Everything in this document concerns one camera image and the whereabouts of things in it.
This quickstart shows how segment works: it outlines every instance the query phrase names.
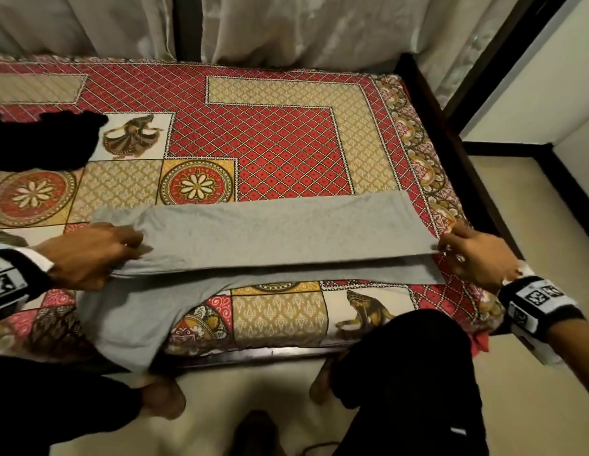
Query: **white wall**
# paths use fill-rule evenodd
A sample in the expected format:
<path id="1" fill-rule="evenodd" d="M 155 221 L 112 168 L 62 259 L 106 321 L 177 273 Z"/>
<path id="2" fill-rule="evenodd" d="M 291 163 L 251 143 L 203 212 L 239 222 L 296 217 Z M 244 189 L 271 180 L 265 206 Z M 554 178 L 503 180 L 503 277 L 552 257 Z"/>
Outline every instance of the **white wall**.
<path id="1" fill-rule="evenodd" d="M 589 120 L 554 148 L 589 197 Z"/>
<path id="2" fill-rule="evenodd" d="M 568 0 L 462 137 L 557 143 L 588 118 L 589 0 Z"/>

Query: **gray cloth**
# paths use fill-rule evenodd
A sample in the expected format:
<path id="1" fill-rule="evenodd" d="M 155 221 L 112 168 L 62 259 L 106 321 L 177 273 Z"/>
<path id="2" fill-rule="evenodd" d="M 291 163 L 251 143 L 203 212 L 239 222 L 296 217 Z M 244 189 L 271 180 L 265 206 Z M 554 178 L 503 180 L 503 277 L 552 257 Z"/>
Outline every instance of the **gray cloth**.
<path id="1" fill-rule="evenodd" d="M 443 283 L 435 238 L 406 192 L 217 205 L 103 209 L 94 221 L 132 224 L 152 251 L 78 296 L 84 332 L 109 360 L 149 366 L 172 325 L 208 297 L 277 282 L 360 279 Z"/>

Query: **floor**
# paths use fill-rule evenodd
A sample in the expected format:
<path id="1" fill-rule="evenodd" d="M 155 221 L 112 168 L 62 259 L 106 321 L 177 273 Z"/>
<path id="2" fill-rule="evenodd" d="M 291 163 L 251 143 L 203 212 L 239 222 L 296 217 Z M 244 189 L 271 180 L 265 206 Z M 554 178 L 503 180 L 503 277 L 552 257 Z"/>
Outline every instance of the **floor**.
<path id="1" fill-rule="evenodd" d="M 525 158 L 472 161 L 530 266 L 577 299 L 589 319 L 589 240 L 541 169 Z M 492 338 L 491 352 L 475 363 L 492 455 L 589 455 L 589 396 L 566 367 L 542 366 L 512 336 Z M 137 420 L 112 434 L 56 445 L 51 454 L 222 455 L 238 421 L 263 408 L 294 456 L 340 439 L 353 417 L 336 400 L 317 407 L 307 398 L 320 365 L 306 360 L 191 373 L 179 381 L 188 407 L 176 421 Z"/>

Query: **bedsheet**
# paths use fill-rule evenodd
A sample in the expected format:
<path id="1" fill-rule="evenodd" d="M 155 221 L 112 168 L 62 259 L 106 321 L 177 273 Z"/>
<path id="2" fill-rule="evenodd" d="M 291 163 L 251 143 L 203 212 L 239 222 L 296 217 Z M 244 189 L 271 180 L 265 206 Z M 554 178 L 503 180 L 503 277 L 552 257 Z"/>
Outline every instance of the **bedsheet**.
<path id="1" fill-rule="evenodd" d="M 109 122 L 84 169 L 0 172 L 0 230 L 30 245 L 86 227 L 100 206 L 399 189 L 435 236 L 464 217 L 397 75 L 0 57 L 4 120 L 57 110 L 101 112 Z M 334 280 L 222 292 L 173 326 L 163 352 L 348 345 L 395 315 L 425 308 L 450 315 L 472 339 L 495 328 L 502 307 L 452 275 L 441 256 L 435 260 L 446 285 Z M 81 333 L 73 294 L 62 290 L 0 322 L 0 352 L 43 360 L 98 355 Z"/>

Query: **hand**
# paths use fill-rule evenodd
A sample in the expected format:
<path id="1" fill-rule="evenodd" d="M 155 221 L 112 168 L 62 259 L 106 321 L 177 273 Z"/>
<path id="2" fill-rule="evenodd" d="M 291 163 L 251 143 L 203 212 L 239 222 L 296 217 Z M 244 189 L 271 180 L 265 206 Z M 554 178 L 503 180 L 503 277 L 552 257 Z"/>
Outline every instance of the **hand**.
<path id="1" fill-rule="evenodd" d="M 504 280 L 518 277 L 518 260 L 503 238 L 482 233 L 457 221 L 451 232 L 444 233 L 438 250 L 455 275 L 497 294 Z"/>
<path id="2" fill-rule="evenodd" d="M 47 274 L 56 288 L 97 291 L 116 265 L 140 257 L 142 240 L 131 227 L 98 222 L 32 248 L 54 263 Z"/>

